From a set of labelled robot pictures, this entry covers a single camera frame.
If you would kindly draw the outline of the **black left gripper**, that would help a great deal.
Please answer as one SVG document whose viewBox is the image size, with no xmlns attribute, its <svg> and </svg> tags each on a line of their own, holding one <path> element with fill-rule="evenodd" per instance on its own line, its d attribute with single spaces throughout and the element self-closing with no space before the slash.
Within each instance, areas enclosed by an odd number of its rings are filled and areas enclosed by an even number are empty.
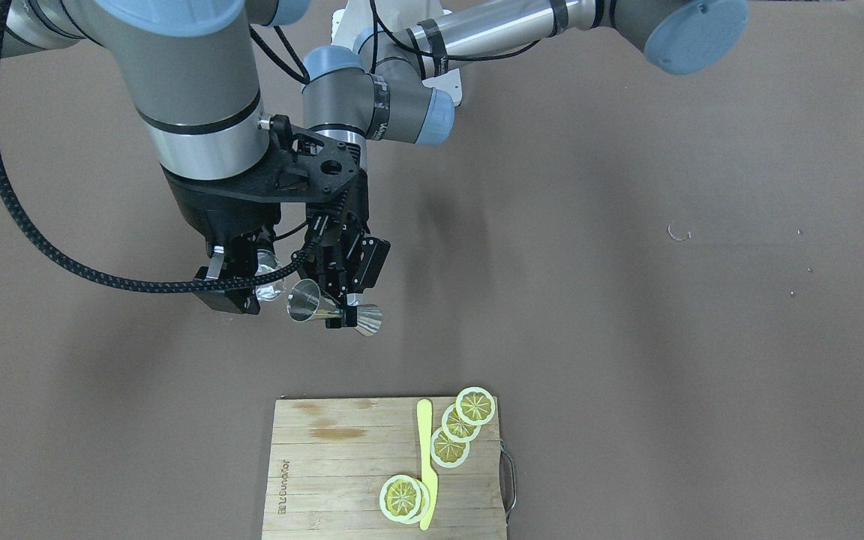
<svg viewBox="0 0 864 540">
<path fill-rule="evenodd" d="M 349 304 L 349 293 L 374 288 L 391 243 L 369 233 L 369 184 L 365 169 L 342 195 L 326 204 L 306 205 L 306 218 L 328 215 L 322 242 L 304 263 L 304 276 L 322 287 L 330 311 L 336 316 L 325 319 L 327 329 L 355 329 L 358 308 Z"/>
</svg>

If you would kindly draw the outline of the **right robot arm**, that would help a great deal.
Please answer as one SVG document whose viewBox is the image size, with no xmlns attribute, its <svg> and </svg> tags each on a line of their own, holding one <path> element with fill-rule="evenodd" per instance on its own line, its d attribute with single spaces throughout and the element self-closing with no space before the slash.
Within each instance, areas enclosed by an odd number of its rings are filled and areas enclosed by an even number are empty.
<svg viewBox="0 0 864 540">
<path fill-rule="evenodd" d="M 181 181 L 241 180 L 267 164 L 274 145 L 260 127 L 255 26 L 277 29 L 308 1 L 0 1 L 4 58 L 90 41 L 110 52 L 186 220 L 205 236 L 209 264 L 193 281 L 124 279 L 87 267 L 45 239 L 24 211 L 0 148 L 0 197 L 39 252 L 102 286 L 157 294 L 191 292 L 212 310 L 257 314 L 289 274 L 275 259 L 278 204 L 222 199 Z"/>
</svg>

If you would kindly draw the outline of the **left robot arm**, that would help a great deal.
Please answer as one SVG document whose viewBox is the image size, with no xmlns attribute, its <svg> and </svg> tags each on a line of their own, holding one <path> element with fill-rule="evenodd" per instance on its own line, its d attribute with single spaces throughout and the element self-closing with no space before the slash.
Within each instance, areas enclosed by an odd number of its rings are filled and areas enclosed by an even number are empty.
<svg viewBox="0 0 864 540">
<path fill-rule="evenodd" d="M 465 65 L 508 59 L 572 29 L 607 28 L 673 75 L 722 59 L 747 26 L 746 1 L 349 1 L 331 44 L 304 65 L 303 119 L 349 143 L 367 170 L 370 140 L 438 146 L 460 90 L 430 85 Z"/>
</svg>

